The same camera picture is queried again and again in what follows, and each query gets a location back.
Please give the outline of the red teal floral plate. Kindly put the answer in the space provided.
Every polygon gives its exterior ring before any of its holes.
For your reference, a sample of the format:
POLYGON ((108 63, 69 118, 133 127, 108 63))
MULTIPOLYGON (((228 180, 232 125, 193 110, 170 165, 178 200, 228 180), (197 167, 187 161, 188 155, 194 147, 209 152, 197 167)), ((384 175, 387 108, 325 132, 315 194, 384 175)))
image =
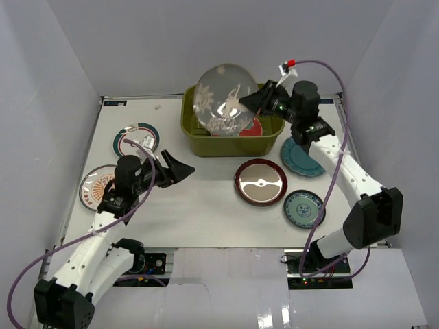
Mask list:
POLYGON ((263 135, 262 125, 257 118, 253 118, 249 121, 246 127, 244 127, 245 122, 246 120, 244 119, 215 119, 208 124, 206 129, 211 136, 246 137, 263 135))

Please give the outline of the dark red rimmed plate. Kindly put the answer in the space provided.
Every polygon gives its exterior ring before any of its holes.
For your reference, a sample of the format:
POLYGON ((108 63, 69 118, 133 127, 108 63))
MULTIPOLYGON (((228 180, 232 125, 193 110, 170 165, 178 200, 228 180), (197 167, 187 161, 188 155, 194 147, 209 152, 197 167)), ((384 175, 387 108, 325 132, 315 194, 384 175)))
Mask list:
POLYGON ((238 195, 254 206, 273 206, 285 196, 288 179, 275 162, 255 158, 236 171, 234 186, 238 195))

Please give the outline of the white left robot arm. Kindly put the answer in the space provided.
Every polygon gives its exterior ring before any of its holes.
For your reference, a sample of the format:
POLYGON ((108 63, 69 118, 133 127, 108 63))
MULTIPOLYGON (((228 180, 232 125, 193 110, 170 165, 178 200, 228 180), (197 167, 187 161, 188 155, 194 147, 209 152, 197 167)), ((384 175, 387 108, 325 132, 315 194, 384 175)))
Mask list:
POLYGON ((122 236, 143 203, 140 196, 147 197, 155 186, 177 184, 195 171, 168 151, 161 156, 165 167, 154 156, 144 161, 133 155, 118 160, 87 235, 74 240, 76 249, 63 266, 34 288, 40 323, 52 328, 88 328, 102 295, 125 272, 138 273, 144 268, 143 244, 122 236))

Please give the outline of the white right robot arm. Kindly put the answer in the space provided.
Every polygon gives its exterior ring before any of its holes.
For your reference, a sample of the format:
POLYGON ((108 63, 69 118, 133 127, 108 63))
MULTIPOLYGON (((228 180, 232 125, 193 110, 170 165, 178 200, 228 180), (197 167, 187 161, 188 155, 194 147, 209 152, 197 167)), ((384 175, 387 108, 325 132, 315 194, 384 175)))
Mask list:
POLYGON ((295 143, 332 177, 351 207, 339 230, 311 244, 309 263, 314 271, 326 273, 334 266, 334 257, 400 232, 402 193, 373 179, 345 151, 335 130, 319 115, 320 95, 313 82, 296 82, 289 94, 268 81, 239 102, 255 114, 273 114, 290 123, 295 143))

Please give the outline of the grey reindeer plate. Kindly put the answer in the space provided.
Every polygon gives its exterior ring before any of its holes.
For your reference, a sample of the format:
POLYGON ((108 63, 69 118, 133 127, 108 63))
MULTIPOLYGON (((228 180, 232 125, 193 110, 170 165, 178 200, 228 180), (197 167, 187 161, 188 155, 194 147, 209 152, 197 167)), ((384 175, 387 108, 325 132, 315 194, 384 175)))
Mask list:
POLYGON ((258 89, 253 76, 239 65, 209 69, 195 87, 193 111, 198 123, 212 135, 239 135, 255 117, 239 100, 258 89))

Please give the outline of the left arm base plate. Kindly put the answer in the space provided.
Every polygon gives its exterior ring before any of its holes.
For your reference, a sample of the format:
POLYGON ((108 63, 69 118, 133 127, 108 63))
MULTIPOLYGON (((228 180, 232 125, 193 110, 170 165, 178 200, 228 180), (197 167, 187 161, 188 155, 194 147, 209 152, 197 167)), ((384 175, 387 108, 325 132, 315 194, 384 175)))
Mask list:
POLYGON ((166 287, 169 278, 166 274, 166 253, 143 253, 133 267, 122 275, 115 287, 166 287))

